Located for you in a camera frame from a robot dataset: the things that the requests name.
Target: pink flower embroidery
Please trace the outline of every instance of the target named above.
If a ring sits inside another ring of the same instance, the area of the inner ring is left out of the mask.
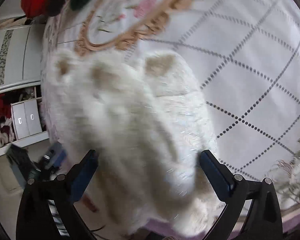
[[[120,15],[118,16],[118,20],[124,19],[125,17],[126,17],[125,14],[120,14]]]
[[[133,15],[135,18],[145,16],[154,7],[156,0],[142,0],[134,9]]]

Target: bed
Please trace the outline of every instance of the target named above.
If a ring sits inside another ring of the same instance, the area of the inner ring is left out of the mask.
[[[201,84],[219,161],[246,179],[271,178],[284,230],[300,221],[300,9],[293,0],[90,0],[79,11],[68,0],[43,37],[52,141],[63,135],[46,68],[59,48],[80,56],[116,48],[127,63],[153,50],[179,53]]]

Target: wall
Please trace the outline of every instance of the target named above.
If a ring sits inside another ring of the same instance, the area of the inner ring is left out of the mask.
[[[5,0],[0,6],[0,20],[23,16],[21,0]]]

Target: white cabinet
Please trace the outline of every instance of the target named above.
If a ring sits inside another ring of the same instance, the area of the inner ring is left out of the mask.
[[[40,84],[45,25],[0,30],[0,93]]]
[[[12,104],[11,114],[17,139],[42,132],[37,99]]]

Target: beige scroll pattern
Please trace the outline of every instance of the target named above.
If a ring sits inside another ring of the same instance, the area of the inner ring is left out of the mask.
[[[80,56],[84,56],[90,51],[99,51],[115,47],[120,50],[127,50],[138,39],[146,38],[150,35],[156,35],[164,31],[165,25],[169,21],[169,14],[176,10],[188,9],[193,0],[163,0],[154,10],[149,12],[141,21],[131,26],[124,33],[103,44],[93,44],[88,39],[89,24],[104,0],[97,0],[94,8],[90,11],[86,20],[82,23],[78,40],[74,50]]]

